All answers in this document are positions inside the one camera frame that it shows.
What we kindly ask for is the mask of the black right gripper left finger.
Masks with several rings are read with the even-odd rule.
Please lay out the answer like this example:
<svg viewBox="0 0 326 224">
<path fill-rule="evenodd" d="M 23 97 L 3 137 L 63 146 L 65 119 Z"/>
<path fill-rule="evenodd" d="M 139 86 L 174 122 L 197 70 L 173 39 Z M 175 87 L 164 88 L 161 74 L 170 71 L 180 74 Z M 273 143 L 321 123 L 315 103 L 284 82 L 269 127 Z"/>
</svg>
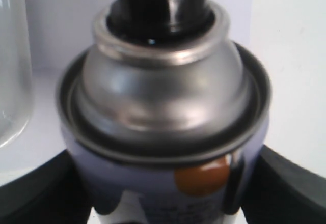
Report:
<svg viewBox="0 0 326 224">
<path fill-rule="evenodd" d="M 87 223 L 91 209 L 66 151 L 1 186 L 1 223 Z"/>
</svg>

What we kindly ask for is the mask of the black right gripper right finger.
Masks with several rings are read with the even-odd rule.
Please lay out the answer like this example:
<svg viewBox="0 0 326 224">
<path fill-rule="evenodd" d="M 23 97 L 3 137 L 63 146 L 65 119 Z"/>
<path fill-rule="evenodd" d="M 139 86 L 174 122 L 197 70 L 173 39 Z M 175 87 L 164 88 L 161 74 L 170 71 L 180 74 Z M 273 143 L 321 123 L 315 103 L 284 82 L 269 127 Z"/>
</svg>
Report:
<svg viewBox="0 0 326 224">
<path fill-rule="evenodd" d="M 247 223 L 325 224 L 325 178 L 263 146 L 241 207 Z"/>
</svg>

